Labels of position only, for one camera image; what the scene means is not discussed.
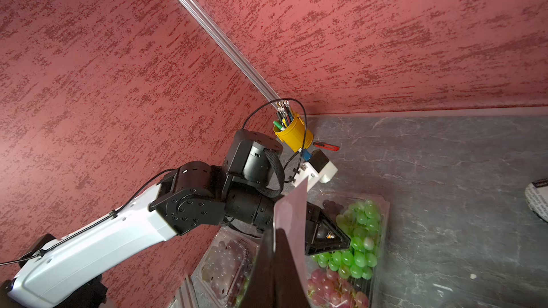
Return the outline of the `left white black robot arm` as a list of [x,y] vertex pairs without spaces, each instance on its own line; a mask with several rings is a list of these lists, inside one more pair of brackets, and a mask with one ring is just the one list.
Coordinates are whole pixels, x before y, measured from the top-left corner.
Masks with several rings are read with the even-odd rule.
[[196,161],[164,170],[137,196],[61,239],[44,235],[1,286],[3,307],[102,307],[103,273],[133,255],[201,225],[235,219],[263,231],[243,307],[307,307],[298,260],[346,249],[350,238],[314,204],[299,208],[272,177],[284,181],[282,145],[241,129],[222,166]]

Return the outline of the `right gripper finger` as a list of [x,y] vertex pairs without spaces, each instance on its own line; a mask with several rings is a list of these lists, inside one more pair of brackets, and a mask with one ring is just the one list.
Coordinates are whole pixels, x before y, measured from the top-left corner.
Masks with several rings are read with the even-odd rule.
[[250,282],[240,307],[309,307],[288,238],[282,229],[262,238]]

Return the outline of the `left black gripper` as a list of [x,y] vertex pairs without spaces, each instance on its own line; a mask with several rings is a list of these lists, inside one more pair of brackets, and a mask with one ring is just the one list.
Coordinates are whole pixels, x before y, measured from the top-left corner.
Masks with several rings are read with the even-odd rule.
[[350,238],[322,209],[312,203],[306,205],[305,254],[319,255],[348,249]]

